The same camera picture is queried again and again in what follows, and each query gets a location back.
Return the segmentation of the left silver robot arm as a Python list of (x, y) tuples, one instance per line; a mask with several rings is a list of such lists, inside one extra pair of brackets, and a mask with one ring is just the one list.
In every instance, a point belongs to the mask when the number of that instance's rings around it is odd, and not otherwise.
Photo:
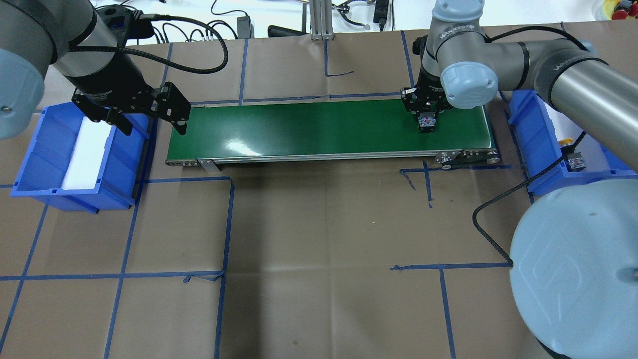
[(97, 10), (88, 0), (1, 2), (1, 138), (16, 137), (40, 104), (54, 66), (75, 90), (71, 102), (94, 123), (129, 136), (128, 114), (143, 114), (185, 134), (191, 105), (171, 82), (146, 83), (126, 48), (153, 34), (155, 14), (125, 6)]

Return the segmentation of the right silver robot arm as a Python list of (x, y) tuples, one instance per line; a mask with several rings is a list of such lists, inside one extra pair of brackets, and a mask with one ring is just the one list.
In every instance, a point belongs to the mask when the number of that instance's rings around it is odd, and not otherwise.
[(515, 127), (538, 196), (506, 252), (515, 304), (552, 359), (637, 357), (637, 82), (564, 30), (559, 39), (488, 36), (482, 0), (438, 0), (415, 41), (421, 73), (402, 91), (421, 132), (450, 109), (473, 110), (512, 91)]

